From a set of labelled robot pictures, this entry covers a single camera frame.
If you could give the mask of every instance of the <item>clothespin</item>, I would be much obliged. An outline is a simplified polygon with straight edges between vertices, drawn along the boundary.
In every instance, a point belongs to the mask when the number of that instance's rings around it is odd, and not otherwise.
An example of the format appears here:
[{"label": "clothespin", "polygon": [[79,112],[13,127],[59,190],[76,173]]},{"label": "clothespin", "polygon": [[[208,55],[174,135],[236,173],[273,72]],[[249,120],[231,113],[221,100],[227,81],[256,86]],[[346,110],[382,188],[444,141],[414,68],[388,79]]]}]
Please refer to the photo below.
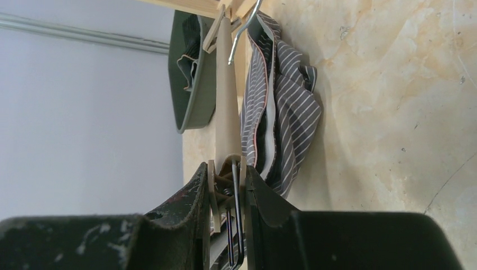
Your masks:
[{"label": "clothespin", "polygon": [[[217,40],[217,32],[219,30],[220,23],[222,18],[227,17],[232,21],[232,31],[235,31],[240,25],[242,25],[242,27],[237,31],[237,35],[233,41],[232,52],[228,61],[229,65],[232,64],[233,55],[237,49],[237,42],[239,41],[240,35],[250,25],[252,18],[257,14],[257,11],[261,5],[262,0],[220,0],[219,5],[217,6],[217,17],[212,23],[207,36],[204,38],[204,43],[202,45],[204,51],[211,53],[216,49],[217,44],[215,42]],[[245,16],[248,14],[250,14],[250,16],[246,21],[244,21]]]}]

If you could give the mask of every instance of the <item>white paint stain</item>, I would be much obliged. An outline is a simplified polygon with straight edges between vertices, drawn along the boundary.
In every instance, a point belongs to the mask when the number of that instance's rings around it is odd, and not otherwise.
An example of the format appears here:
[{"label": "white paint stain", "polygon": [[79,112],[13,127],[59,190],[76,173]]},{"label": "white paint stain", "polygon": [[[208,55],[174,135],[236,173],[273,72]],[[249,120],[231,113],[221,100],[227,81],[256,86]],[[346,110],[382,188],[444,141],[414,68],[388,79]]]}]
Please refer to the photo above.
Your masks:
[{"label": "white paint stain", "polygon": [[407,176],[399,177],[393,174],[376,181],[374,185],[375,193],[370,201],[371,205],[389,211],[407,210],[406,206],[410,203],[407,200],[407,195],[404,195],[407,181]]},{"label": "white paint stain", "polygon": [[[86,241],[88,240],[88,237],[92,232],[94,232],[95,230],[99,230],[100,233],[104,233],[104,232],[109,232],[110,229],[111,229],[111,226],[109,224],[103,223],[101,225],[94,226],[93,228],[87,230],[83,236],[83,241],[76,248],[76,253],[78,253],[79,255],[84,254],[84,251],[86,250]],[[97,236],[94,237],[92,242],[94,242],[97,238],[98,238]]]},{"label": "white paint stain", "polygon": [[119,241],[122,242],[122,241],[126,241],[127,239],[129,239],[129,237],[131,236],[130,233],[125,233],[123,236],[121,236],[119,238]]},{"label": "white paint stain", "polygon": [[343,40],[347,35],[348,35],[348,30],[350,27],[340,27],[341,35],[340,35],[340,40]]},{"label": "white paint stain", "polygon": [[126,254],[127,254],[126,246],[116,245],[116,244],[113,244],[113,243],[107,243],[107,246],[118,252],[119,262],[121,262],[121,263],[126,262]]},{"label": "white paint stain", "polygon": [[121,232],[126,232],[129,227],[129,222],[127,220],[123,220],[121,223]]},{"label": "white paint stain", "polygon": [[477,186],[468,187],[456,198],[457,220],[459,224],[477,222]]},{"label": "white paint stain", "polygon": [[109,232],[111,226],[107,223],[101,224],[100,233]]},{"label": "white paint stain", "polygon": [[62,258],[63,258],[63,253],[59,253],[58,256],[56,256],[55,258],[55,263],[61,261]]},{"label": "white paint stain", "polygon": [[[454,30],[454,46],[457,48],[457,45],[455,44],[456,43],[456,0],[452,1],[452,28]],[[462,58],[460,56],[460,53],[457,53],[457,59],[459,59],[459,62],[461,63],[462,65],[462,68],[463,70],[465,71],[465,73],[467,74],[467,77],[469,77],[470,79],[470,82],[472,82],[472,84],[474,85],[475,88],[477,88],[477,85],[475,84],[474,80],[472,79],[472,77],[470,76],[470,73],[469,71],[467,70],[467,67],[466,65],[464,65],[464,62],[462,61]]]}]

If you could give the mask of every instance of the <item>dark green plastic object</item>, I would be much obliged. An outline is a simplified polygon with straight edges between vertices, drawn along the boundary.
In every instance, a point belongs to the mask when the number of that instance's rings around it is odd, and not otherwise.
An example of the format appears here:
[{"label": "dark green plastic object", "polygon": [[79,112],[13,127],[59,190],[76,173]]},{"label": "dark green plastic object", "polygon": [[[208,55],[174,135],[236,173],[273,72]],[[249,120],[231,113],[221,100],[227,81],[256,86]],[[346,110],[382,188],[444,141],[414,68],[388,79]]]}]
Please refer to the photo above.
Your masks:
[{"label": "dark green plastic object", "polygon": [[[186,129],[203,128],[208,125],[215,110],[215,51],[209,54],[203,49],[200,50],[192,91],[184,90],[187,80],[177,66],[177,60],[186,50],[182,22],[189,16],[190,13],[175,12],[169,46],[170,91],[175,124],[180,134]],[[204,38],[214,19],[198,16],[198,20],[201,25],[200,47],[202,48]]]}]

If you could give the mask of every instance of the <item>clothes hanger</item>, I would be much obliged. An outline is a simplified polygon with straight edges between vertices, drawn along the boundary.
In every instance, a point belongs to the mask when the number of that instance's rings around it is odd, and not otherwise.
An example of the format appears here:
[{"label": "clothes hanger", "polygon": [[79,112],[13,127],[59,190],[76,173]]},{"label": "clothes hanger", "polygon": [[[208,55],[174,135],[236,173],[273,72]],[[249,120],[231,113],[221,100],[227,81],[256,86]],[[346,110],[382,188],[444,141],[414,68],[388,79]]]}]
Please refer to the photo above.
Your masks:
[{"label": "clothes hanger", "polygon": [[[217,18],[212,24],[202,47],[211,52],[214,45],[217,50],[217,94],[215,107],[215,160],[208,162],[208,187],[212,220],[215,232],[220,232],[221,215],[226,214],[228,255],[231,269],[237,269],[242,265],[245,257],[244,248],[244,208],[245,202],[245,176],[246,159],[242,155],[239,107],[237,104],[237,89],[235,67],[232,65],[240,35],[250,25],[252,19],[262,4],[258,0],[246,22],[241,25],[232,42],[232,29],[237,25],[231,23],[226,16],[226,7],[220,7]],[[223,178],[231,173],[231,186],[224,188],[229,199],[217,202],[218,193],[215,178]],[[238,240],[238,258],[234,260],[232,221],[235,218],[235,229]]]}]

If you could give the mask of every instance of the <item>hanging laundry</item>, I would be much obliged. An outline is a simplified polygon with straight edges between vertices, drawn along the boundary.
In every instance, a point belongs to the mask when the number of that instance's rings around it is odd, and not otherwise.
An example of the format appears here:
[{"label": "hanging laundry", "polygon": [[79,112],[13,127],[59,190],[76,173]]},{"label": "hanging laundry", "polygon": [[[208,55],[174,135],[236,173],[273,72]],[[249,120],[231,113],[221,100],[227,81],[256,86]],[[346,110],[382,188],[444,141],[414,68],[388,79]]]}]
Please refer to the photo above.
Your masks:
[{"label": "hanging laundry", "polygon": [[286,197],[321,115],[316,68],[281,40],[280,25],[259,12],[248,28],[252,57],[241,112],[242,151],[267,185]]}]

